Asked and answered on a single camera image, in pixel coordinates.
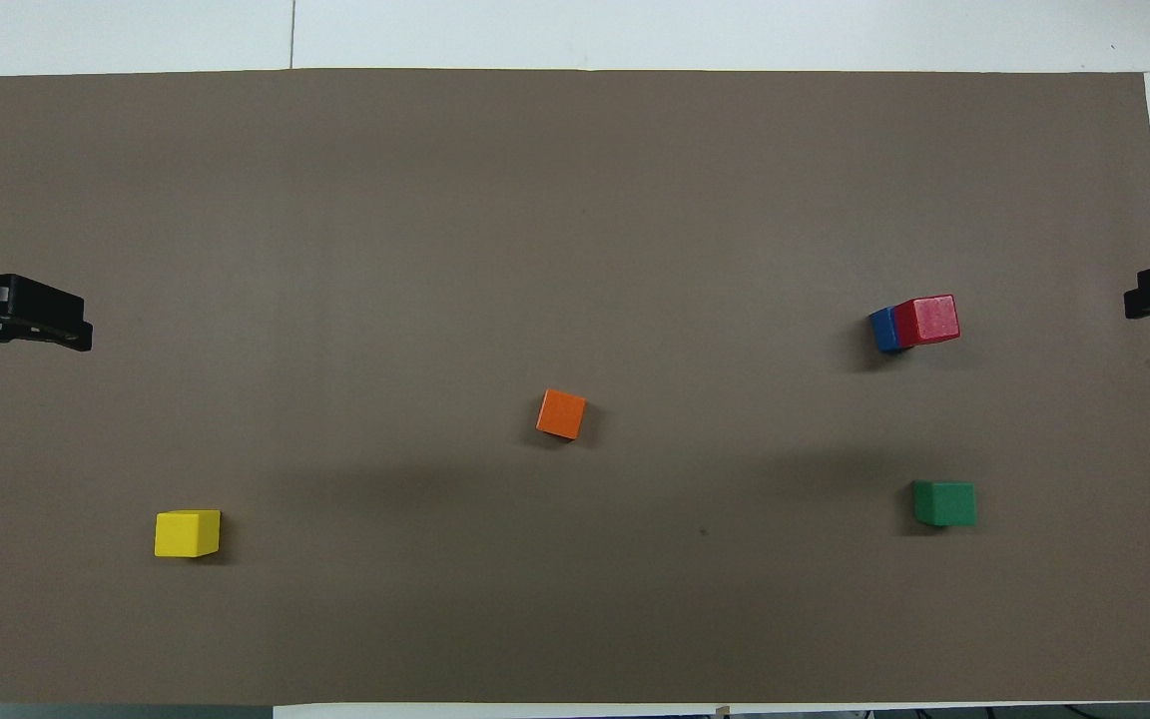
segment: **yellow block top face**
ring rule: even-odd
[[[159,514],[155,557],[201,557],[220,549],[218,510],[175,510]]]

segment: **orange cube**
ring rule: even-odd
[[[544,390],[544,401],[539,405],[539,420],[535,428],[566,438],[578,437],[578,424],[584,419],[583,397],[566,395],[557,389]]]

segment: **brown mat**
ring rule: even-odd
[[[1150,699],[1147,266],[1140,76],[0,78],[0,701]]]

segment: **stacked red and blue blocks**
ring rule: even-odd
[[[918,344],[961,337],[957,301],[950,295],[917,297],[904,304],[883,306],[867,319],[872,320],[876,347],[882,352],[902,352]]]

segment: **blue cube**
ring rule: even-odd
[[[873,334],[876,336],[876,350],[882,352],[902,352],[904,346],[898,343],[898,332],[895,331],[895,308],[883,306],[867,316],[873,323]]]

